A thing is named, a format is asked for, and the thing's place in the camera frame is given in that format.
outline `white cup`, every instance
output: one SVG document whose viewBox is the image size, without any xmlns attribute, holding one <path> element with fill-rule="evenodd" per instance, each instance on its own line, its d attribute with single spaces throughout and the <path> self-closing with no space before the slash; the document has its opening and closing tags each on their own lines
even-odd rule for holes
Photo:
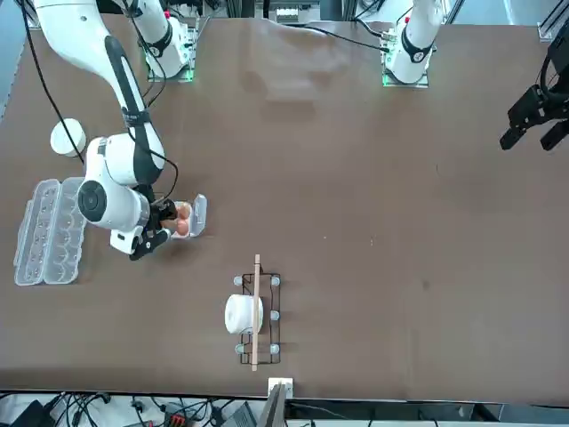
<svg viewBox="0 0 569 427">
<path fill-rule="evenodd" d="M 252 334 L 253 297 L 233 294 L 225 304 L 225 327 L 230 334 Z M 263 324 L 263 303 L 259 298 L 259 329 Z"/>
</svg>

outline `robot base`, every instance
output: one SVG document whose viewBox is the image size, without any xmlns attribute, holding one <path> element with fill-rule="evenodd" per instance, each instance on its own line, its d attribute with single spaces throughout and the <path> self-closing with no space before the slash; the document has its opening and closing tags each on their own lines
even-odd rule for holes
<svg viewBox="0 0 569 427">
<path fill-rule="evenodd" d="M 391 37 L 389 37 L 389 40 L 381 42 L 381 46 L 387 47 L 389 49 L 389 53 L 382 53 L 381 54 L 381 68 L 382 68 L 382 70 L 381 70 L 381 82 L 382 82 L 383 86 L 384 87 L 404 86 L 404 87 L 428 88 L 429 87 L 428 70 L 429 70 L 429 61 L 430 61 L 431 55 L 429 55 L 429 57 L 426 59 L 427 67 L 426 67 L 425 73 L 423 74 L 423 77 L 421 77 L 421 79 L 419 79 L 417 82 L 412 83 L 412 84 L 400 82 L 399 80 L 397 80 L 395 78 L 395 76 L 393 76 L 393 73 L 391 73 L 391 71 L 389 71 L 389 69 L 388 69 L 388 65 L 393 60 L 393 55 L 394 55 L 393 52 L 397 48 L 397 34 L 393 28 L 391 28 L 389 30 L 388 34 L 391 36 Z"/>
<path fill-rule="evenodd" d="M 187 23 L 179 22 L 176 28 L 180 29 L 180 56 L 188 64 L 185 65 L 175 76 L 168 77 L 168 80 L 172 80 L 179 83 L 191 83 L 194 80 L 194 71 L 196 69 L 196 44 L 197 35 L 199 34 L 199 24 L 200 19 L 196 19 L 196 25 L 190 27 Z M 147 59 L 147 78 L 149 82 L 162 81 L 163 77 L 154 73 L 152 68 L 148 64 L 148 56 L 142 50 L 142 55 Z"/>
</svg>

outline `wire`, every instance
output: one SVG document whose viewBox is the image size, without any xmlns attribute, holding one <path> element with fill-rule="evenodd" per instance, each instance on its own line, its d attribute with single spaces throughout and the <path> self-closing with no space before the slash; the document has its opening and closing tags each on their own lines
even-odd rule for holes
<svg viewBox="0 0 569 427">
<path fill-rule="evenodd" d="M 162 72 L 162 76 L 163 76 L 162 85 L 160 86 L 160 90 L 158 91 L 158 93 L 156 95 L 154 95 L 150 99 L 150 101 L 148 102 L 148 106 L 150 107 L 154 103 L 154 101 L 156 101 L 158 96 L 160 96 L 160 94 L 162 93 L 162 91 L 164 90 L 164 88 L 166 86 L 166 72 L 164 71 L 162 64 L 158 61 L 158 58 L 155 56 L 154 53 L 152 53 L 152 51 L 148 47 L 148 44 L 146 43 L 146 40 L 144 40 L 144 37 L 142 37 L 142 34 L 140 33 L 140 30 L 139 30 L 139 26 L 136 25 L 136 22 L 134 21 L 132 14 L 128 13 L 128 4 L 126 3 L 126 0 L 123 0 L 123 4 L 124 4 L 124 15 L 128 16 L 130 18 L 132 25 L 134 26 L 134 30 L 136 31 L 136 34 L 139 38 L 140 44 L 142 44 L 142 49 L 144 50 L 144 52 L 147 52 L 150 54 L 150 56 L 152 56 L 152 58 L 154 59 L 156 64 L 158 64 L 158 67 L 160 67 L 160 71 Z"/>
<path fill-rule="evenodd" d="M 77 396 L 73 396 L 73 399 L 75 400 L 75 402 L 77 403 L 77 405 L 79 406 L 79 410 L 76 414 L 79 415 L 74 415 L 77 417 L 77 423 L 76 425 L 79 425 L 81 423 L 81 416 L 83 415 L 83 413 L 85 413 L 87 415 L 87 419 L 89 420 L 89 424 L 92 427 L 98 427 L 97 423 L 93 421 L 93 419 L 91 418 L 91 414 L 89 413 L 89 409 L 87 408 L 87 406 L 93 402 L 97 397 L 91 397 L 91 399 L 89 399 L 89 397 L 80 397 L 79 399 L 77 399 Z"/>
<path fill-rule="evenodd" d="M 156 398 L 154 396 L 150 396 L 150 400 L 152 400 L 152 403 L 154 403 L 156 407 L 160 409 L 160 412 L 166 412 L 165 405 L 160 405 L 158 402 L 156 402 Z"/>
<path fill-rule="evenodd" d="M 383 31 L 375 31 L 375 30 L 371 29 L 369 25 L 367 25 L 365 22 L 363 22 L 359 18 L 355 18 L 354 21 L 358 24 L 362 24 L 365 28 L 365 31 L 370 33 L 372 36 L 376 36 L 379 38 L 383 38 L 383 37 L 387 36 L 387 34 L 385 34 Z"/>
<path fill-rule="evenodd" d="M 63 419 L 63 417 L 68 413 L 69 408 L 72 407 L 73 405 L 75 405 L 75 402 L 72 403 L 70 406 L 66 405 L 65 409 L 63 410 L 63 412 L 60 414 L 60 416 L 58 417 L 57 421 L 55 422 L 55 424 L 53 425 L 53 427 L 57 427 L 60 423 L 60 421 Z"/>
<path fill-rule="evenodd" d="M 176 188 L 176 184 L 178 183 L 178 176 L 180 174 L 180 171 L 178 170 L 178 166 L 173 163 L 172 160 L 170 160 L 168 157 L 162 156 L 161 154 L 156 153 L 153 149 L 147 149 L 146 147 L 142 147 L 134 138 L 134 136 L 132 136 L 131 133 L 131 129 L 129 127 L 126 128 L 126 131 L 128 132 L 128 136 L 131 137 L 131 140 L 134 142 L 134 144 L 136 144 L 140 149 L 142 149 L 143 151 L 145 151 L 147 154 L 152 155 L 152 156 L 156 156 L 158 158 L 161 158 L 162 160 L 164 160 L 166 163 L 168 163 L 171 167 L 174 168 L 174 182 L 172 184 L 172 187 L 170 188 L 170 191 L 168 191 L 166 193 L 165 196 L 159 198 L 158 200 L 156 200 L 155 202 L 153 202 L 153 205 L 156 205 L 160 202 L 162 202 L 163 200 L 166 200 L 174 191 L 174 189 Z"/>
<path fill-rule="evenodd" d="M 369 11 L 370 9 L 372 9 L 377 3 L 381 2 L 382 0 L 375 0 L 373 3 L 371 3 L 369 6 L 367 6 L 365 9 L 363 9 L 358 15 L 356 15 L 356 17 L 354 18 L 354 20 L 358 19 L 359 17 L 361 17 L 362 15 L 364 15 L 367 11 Z"/>
<path fill-rule="evenodd" d="M 214 10 L 212 13 L 210 13 L 209 15 L 207 15 L 205 17 L 204 25 L 202 25 L 202 27 L 199 29 L 199 31 L 197 33 L 196 43 L 199 41 L 199 38 L 202 36 L 202 33 L 204 32 L 205 26 L 207 25 L 207 23 L 210 21 L 211 18 L 213 18 L 215 15 L 217 15 L 220 11 L 221 11 L 221 8 L 218 7 L 218 9 Z"/>
<path fill-rule="evenodd" d="M 400 21 L 407 13 L 409 13 L 409 12 L 411 11 L 412 8 L 413 8 L 413 7 L 411 6 L 409 9 L 407 9 L 407 10 L 403 13 L 403 15 L 401 15 L 401 16 L 395 21 L 395 25 L 397 25 L 397 24 L 399 23 L 399 21 Z"/>
<path fill-rule="evenodd" d="M 364 47 L 369 47 L 370 49 L 375 49 L 377 51 L 382 51 L 385 53 L 389 53 L 389 49 L 387 47 L 381 47 L 381 46 L 376 46 L 375 44 L 368 44 L 368 43 L 364 43 L 364 42 L 358 42 L 357 40 L 354 40 L 352 38 L 347 38 L 344 36 L 340 36 L 339 34 L 333 33 L 332 31 L 328 31 L 327 29 L 321 29 L 321 28 L 317 28 L 317 27 L 310 27 L 310 26 L 304 26 L 303 28 L 306 29 L 314 29 L 315 31 L 318 31 L 320 33 L 323 34 L 327 34 L 328 36 L 332 36 L 332 37 L 336 37 L 339 38 L 341 40 L 346 40 L 347 42 L 353 43 L 353 44 L 358 44 L 360 46 L 364 46 Z"/>
<path fill-rule="evenodd" d="M 549 90 L 548 86 L 545 84 L 545 77 L 548 74 L 548 66 L 551 62 L 549 55 L 545 57 L 543 64 L 541 65 L 540 71 L 540 88 L 546 98 L 549 98 L 555 102 L 565 102 L 569 100 L 569 94 L 567 93 L 553 93 Z"/>
<path fill-rule="evenodd" d="M 34 63 L 36 64 L 37 75 L 39 76 L 40 82 L 42 82 L 42 87 L 44 88 L 45 95 L 47 95 L 47 99 L 50 100 L 50 103 L 52 104 L 52 107 L 55 110 L 55 114 L 57 114 L 57 117 L 60 120 L 61 125 L 63 125 L 63 129 L 65 130 L 65 133 L 69 138 L 69 141 L 71 141 L 71 145 L 73 146 L 73 149 L 77 154 L 77 157 L 79 157 L 81 163 L 84 164 L 85 161 L 83 160 L 83 156 L 81 156 L 81 153 L 77 149 L 77 145 L 73 141 L 73 138 L 71 138 L 71 133 L 69 132 L 68 126 L 65 124 L 65 120 L 63 120 L 63 116 L 60 113 L 60 109 L 57 108 L 57 105 L 55 104 L 55 101 L 53 100 L 52 95 L 50 94 L 50 91 L 47 89 L 47 85 L 45 84 L 44 73 L 42 73 L 42 69 L 39 66 L 39 61 L 37 60 L 37 55 L 36 55 L 36 49 L 34 48 L 34 42 L 32 41 L 32 36 L 29 32 L 28 19 L 26 18 L 26 8 L 23 5 L 23 1 L 21 3 L 21 16 L 24 20 L 24 27 L 26 27 L 26 37 L 28 38 L 29 50 L 32 52 L 32 57 L 34 58 Z"/>
<path fill-rule="evenodd" d="M 144 422 L 144 420 L 142 420 L 142 417 L 140 416 L 139 409 L 134 405 L 134 402 L 136 402 L 136 400 L 134 400 L 134 396 L 131 396 L 131 402 L 132 402 L 131 407 L 132 407 L 132 409 L 134 409 L 134 412 L 136 412 L 136 416 L 138 416 L 138 418 L 139 418 L 140 425 L 144 427 L 146 425 L 146 423 Z"/>
<path fill-rule="evenodd" d="M 341 418 L 343 420 L 351 420 L 351 418 L 348 418 L 342 414 L 338 414 L 337 412 L 333 412 L 330 409 L 326 409 L 325 407 L 313 407 L 312 405 L 305 405 L 303 403 L 294 403 L 294 402 L 291 402 L 290 405 L 293 407 L 305 407 L 306 409 L 315 409 L 317 411 L 326 412 L 327 414 L 336 416 L 336 417 Z"/>
<path fill-rule="evenodd" d="M 235 402 L 235 399 L 230 399 L 227 402 L 225 402 L 223 405 L 221 405 L 220 407 L 216 407 L 215 409 L 217 409 L 218 411 L 223 411 L 223 409 L 225 409 L 229 404 Z M 213 420 L 213 404 L 212 404 L 212 413 L 210 414 L 210 419 L 207 421 L 207 423 L 205 423 L 204 425 L 202 425 L 202 427 L 207 427 L 208 425 L 210 425 L 212 423 Z"/>
<path fill-rule="evenodd" d="M 182 398 L 179 398 L 179 399 L 180 399 L 181 407 L 185 407 L 186 404 L 184 403 Z M 184 425 L 188 425 L 188 414 L 186 413 L 186 411 L 184 411 Z"/>
</svg>

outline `brown egg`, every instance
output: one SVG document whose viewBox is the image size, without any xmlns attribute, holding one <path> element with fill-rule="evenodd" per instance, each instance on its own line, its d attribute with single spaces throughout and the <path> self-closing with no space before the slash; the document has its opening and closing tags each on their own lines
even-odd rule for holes
<svg viewBox="0 0 569 427">
<path fill-rule="evenodd" d="M 189 232 L 189 223 L 188 220 L 178 220 L 176 223 L 176 231 L 181 236 L 186 236 Z"/>
<path fill-rule="evenodd" d="M 178 218 L 182 220 L 187 220 L 189 218 L 189 204 L 184 202 L 182 205 L 176 207 L 178 210 Z"/>
</svg>

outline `black wire rack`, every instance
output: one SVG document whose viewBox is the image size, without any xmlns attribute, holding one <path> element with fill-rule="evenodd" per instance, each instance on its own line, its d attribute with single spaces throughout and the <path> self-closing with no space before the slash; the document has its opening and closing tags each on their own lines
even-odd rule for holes
<svg viewBox="0 0 569 427">
<path fill-rule="evenodd" d="M 251 288 L 252 282 L 254 281 L 254 273 L 247 273 L 241 276 L 241 294 L 242 295 L 252 295 Z M 259 345 L 258 349 L 258 365 L 272 365 L 281 362 L 281 275 L 278 273 L 269 273 L 263 271 L 262 266 L 260 267 L 260 277 L 269 278 L 269 288 L 270 288 L 270 312 L 267 313 L 263 311 L 263 317 L 268 321 L 268 336 L 269 343 L 263 343 Z M 273 320 L 271 314 L 273 311 L 278 313 L 278 317 Z M 239 344 L 244 348 L 244 352 L 239 353 L 239 363 L 242 365 L 251 365 L 251 355 L 252 355 L 252 335 L 251 334 L 240 334 Z M 278 346 L 278 352 L 273 353 L 270 349 L 274 346 Z"/>
</svg>

